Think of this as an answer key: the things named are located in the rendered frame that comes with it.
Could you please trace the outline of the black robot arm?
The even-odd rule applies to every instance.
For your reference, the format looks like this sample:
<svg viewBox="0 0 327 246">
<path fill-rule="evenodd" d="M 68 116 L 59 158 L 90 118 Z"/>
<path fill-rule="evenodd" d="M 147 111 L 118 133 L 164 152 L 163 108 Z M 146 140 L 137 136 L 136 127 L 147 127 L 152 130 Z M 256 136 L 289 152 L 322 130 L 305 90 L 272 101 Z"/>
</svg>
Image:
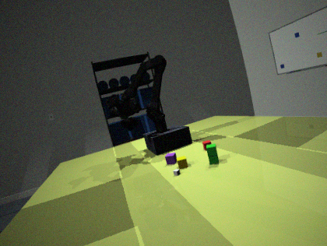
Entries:
<svg viewBox="0 0 327 246">
<path fill-rule="evenodd" d="M 163 57 L 163 55 L 157 55 L 154 58 L 151 58 L 148 61 L 141 63 L 139 70 L 135 74 L 135 77 L 132 80 L 130 87 L 122 94 L 121 100 L 119 102 L 121 106 L 125 104 L 126 107 L 129 108 L 131 115 L 133 115 L 134 113 L 139 113 L 142 108 L 140 107 L 139 102 L 135 99 L 136 90 L 138 89 L 139 84 L 141 83 L 146 71 L 149 69 L 153 69 L 154 78 L 152 97 L 150 104 L 146 105 L 146 112 L 148 118 L 152 119 L 152 121 L 155 123 L 156 132 L 154 133 L 162 133 L 170 130 L 167 129 L 167 125 L 164 119 L 165 114 L 160 112 L 159 102 L 162 76 L 166 65 L 167 61 Z"/>
</svg>

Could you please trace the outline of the purple block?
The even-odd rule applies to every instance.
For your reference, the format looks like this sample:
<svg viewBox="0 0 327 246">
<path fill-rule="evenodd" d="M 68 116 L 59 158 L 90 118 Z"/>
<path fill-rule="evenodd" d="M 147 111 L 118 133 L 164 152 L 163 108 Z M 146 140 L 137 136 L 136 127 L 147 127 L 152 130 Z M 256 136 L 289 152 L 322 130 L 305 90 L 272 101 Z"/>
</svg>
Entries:
<svg viewBox="0 0 327 246">
<path fill-rule="evenodd" d="M 177 162 L 177 156 L 176 156 L 176 153 L 168 153 L 168 154 L 165 156 L 165 159 L 166 159 L 167 164 L 173 164 L 173 163 L 176 163 L 176 162 Z"/>
</svg>

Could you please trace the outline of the small white cube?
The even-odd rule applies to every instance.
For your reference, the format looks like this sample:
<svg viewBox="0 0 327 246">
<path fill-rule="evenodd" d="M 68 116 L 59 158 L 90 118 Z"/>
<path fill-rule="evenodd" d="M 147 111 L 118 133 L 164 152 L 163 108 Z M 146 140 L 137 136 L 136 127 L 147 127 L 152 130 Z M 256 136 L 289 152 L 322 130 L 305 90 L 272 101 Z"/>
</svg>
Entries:
<svg viewBox="0 0 327 246">
<path fill-rule="evenodd" d="M 180 169 L 175 169 L 174 170 L 174 175 L 178 176 L 179 174 L 181 174 Z"/>
</svg>

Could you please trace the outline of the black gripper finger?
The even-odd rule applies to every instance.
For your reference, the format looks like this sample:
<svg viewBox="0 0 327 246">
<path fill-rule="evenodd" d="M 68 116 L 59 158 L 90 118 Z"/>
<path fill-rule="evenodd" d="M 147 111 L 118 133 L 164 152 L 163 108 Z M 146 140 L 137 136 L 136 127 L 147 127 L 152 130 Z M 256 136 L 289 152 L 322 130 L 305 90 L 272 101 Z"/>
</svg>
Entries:
<svg viewBox="0 0 327 246">
<path fill-rule="evenodd" d="M 121 121 L 120 123 L 125 127 L 125 128 L 128 128 L 130 125 L 132 125 L 133 123 L 135 122 L 135 120 L 130 117 L 128 119 L 125 119 L 123 121 Z"/>
<path fill-rule="evenodd" d="M 117 100 L 116 97 L 114 97 L 107 105 L 108 108 L 111 109 L 119 100 Z"/>
</svg>

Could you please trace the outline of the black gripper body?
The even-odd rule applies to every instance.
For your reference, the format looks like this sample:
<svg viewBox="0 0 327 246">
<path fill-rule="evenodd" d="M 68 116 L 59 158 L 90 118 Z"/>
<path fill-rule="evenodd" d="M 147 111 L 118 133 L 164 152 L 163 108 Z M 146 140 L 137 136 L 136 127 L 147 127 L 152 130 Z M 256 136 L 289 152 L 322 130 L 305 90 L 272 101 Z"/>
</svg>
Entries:
<svg viewBox="0 0 327 246">
<path fill-rule="evenodd" d="M 106 104 L 108 104 L 114 97 L 117 98 L 117 100 L 120 100 L 116 95 L 112 94 L 111 97 L 106 101 Z M 123 120 L 128 119 L 128 116 L 130 116 L 130 110 L 126 105 L 124 104 L 123 106 L 120 105 L 119 101 L 114 105 L 118 111 L 116 113 L 119 115 L 119 117 Z M 127 130 L 130 132 L 135 126 L 137 126 L 139 123 L 135 118 L 133 118 L 135 122 L 130 125 Z"/>
</svg>

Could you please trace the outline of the green block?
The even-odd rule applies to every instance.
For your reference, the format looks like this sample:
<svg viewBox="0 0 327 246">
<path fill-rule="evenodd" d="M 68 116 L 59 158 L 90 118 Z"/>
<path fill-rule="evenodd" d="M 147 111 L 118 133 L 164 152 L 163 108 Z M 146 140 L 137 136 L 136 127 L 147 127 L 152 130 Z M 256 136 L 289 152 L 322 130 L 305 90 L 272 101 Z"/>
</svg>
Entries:
<svg viewBox="0 0 327 246">
<path fill-rule="evenodd" d="M 217 155 L 217 153 L 216 153 L 216 143 L 206 146 L 206 150 L 207 150 L 208 156 Z"/>
<path fill-rule="evenodd" d="M 219 163 L 218 156 L 217 155 L 209 156 L 209 163 L 210 163 L 210 165 Z"/>
</svg>

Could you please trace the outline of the yellow block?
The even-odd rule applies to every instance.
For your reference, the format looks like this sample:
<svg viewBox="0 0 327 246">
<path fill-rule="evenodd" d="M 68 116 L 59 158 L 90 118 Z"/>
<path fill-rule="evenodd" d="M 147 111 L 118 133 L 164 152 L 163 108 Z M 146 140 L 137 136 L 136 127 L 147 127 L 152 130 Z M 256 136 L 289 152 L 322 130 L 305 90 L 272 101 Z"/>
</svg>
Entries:
<svg viewBox="0 0 327 246">
<path fill-rule="evenodd" d="M 179 169 L 188 167 L 188 161 L 185 156 L 177 158 Z"/>
</svg>

